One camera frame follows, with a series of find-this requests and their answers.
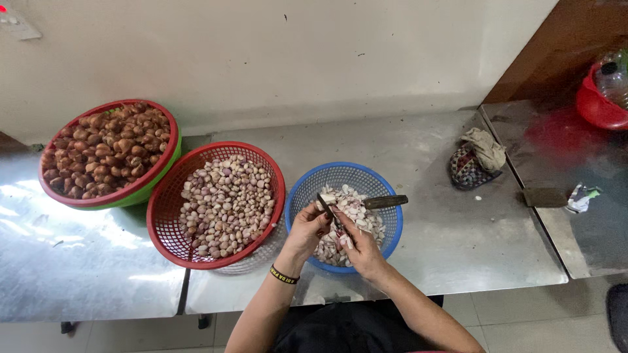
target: plastic basket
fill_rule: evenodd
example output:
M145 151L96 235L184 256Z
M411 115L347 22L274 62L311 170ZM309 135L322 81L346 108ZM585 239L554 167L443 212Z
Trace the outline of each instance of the plastic basket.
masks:
M382 176L363 165L351 162L333 162L320 165L305 173L288 195L285 209L288 232L292 228L292 222L294 222L297 213L316 199L316 193L320 192L325 184L333 188L342 188L343 184L348 184L360 194L365 194L368 197L395 195L393 188ZM393 253L401 237L403 227L401 206L379 209L377 213L382 217L383 224L386 226L381 251L384 259L387 259ZM308 262L333 273L356 272L353 267L332 266L313 256L310 256Z
M199 147L181 157L166 176L157 184L148 201L146 227L153 244L164 257L173 263L190 269L215 269L236 263L257 249L265 238L274 231L269 226L264 232L241 252L223 259L199 256L192 249L192 244L185 239L180 229L179 216L181 207L186 202L181 197L183 183L189 174L205 166L206 161L224 160L232 155L243 155L247 160L262 163L270 174L269 183L273 191L275 206L271 224L278 223L286 198L286 184L279 166L261 149L247 143L224 141Z
M43 168L40 166L38 172L40 184L44 192L48 194L48 196L64 205L79 210L102 210L111 207L125 207L141 204L142 202L146 202L149 199L155 184L157 184L157 182L172 167L174 162L181 156L181 135L179 134L179 128L176 124L175 118L166 108L155 102L151 102L150 100L145 99L117 100L115 102L103 104L77 116L67 125L65 125L64 128L77 125L79 123L79 119L84 116L90 116L96 113L111 111L115 108L122 107L122 104L134 104L137 102L145 102L150 107L161 110L161 112L164 114L164 116L168 118L168 121L170 122L170 141L168 142L168 147L166 148L166 151L162 154L157 164L155 164L155 166L152 167L150 171L148 171L142 177L138 178L130 186L103 197L89 198L87 200L77 200L56 193L43 179ZM55 148L55 145L52 144L52 142L59 137L60 133L61 130L59 130L59 132L56 133L55 137L53 137L50 142L48 142L48 144L46 145L46 149Z
M598 128L608 130L628 129L628 111L604 97L595 86L593 77L599 65L593 65L576 93L578 113Z

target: hand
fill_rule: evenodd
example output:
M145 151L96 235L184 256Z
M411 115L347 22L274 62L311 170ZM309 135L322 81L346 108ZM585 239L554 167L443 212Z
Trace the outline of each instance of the hand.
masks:
M330 221L327 214L319 211L316 203L312 202L296 215L281 252L286 251L305 262L316 249L320 238L329 233Z
M349 245L345 240L341 240L340 245L347 253L349 261L351 261L355 269L369 281L374 281L378 277L386 275L390 265L388 265L384 256L382 256L382 252L377 248L373 235L370 232L357 228L355 223L336 206L333 206L332 210L353 239L353 249L349 249Z

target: blue basket with sliced shallots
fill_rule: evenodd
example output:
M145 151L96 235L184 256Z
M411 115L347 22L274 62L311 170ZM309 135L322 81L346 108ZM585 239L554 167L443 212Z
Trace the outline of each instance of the blue basket with sliced shallots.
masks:
M388 182L370 168L351 162L332 162L305 173L294 185L284 209L286 227L291 229L295 216L316 200L316 194L336 204L358 228L369 231L376 239L384 259L394 251L403 227L401 206L366 210L362 201L367 198L395 195ZM337 234L325 234L308 262L333 273L355 273L348 257L337 247Z

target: white wall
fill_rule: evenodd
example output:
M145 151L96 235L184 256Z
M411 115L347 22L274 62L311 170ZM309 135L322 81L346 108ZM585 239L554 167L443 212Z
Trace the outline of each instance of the white wall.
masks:
M133 97L186 135L476 106L557 1L13 0L43 38L0 31L0 130Z

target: wooden knife handle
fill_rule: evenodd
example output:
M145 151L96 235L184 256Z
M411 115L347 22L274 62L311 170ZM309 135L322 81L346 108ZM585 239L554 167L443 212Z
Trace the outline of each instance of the wooden knife handle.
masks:
M408 203L408 197L405 195L390 195L382 197L367 198L364 200L364 208L367 210L385 209Z

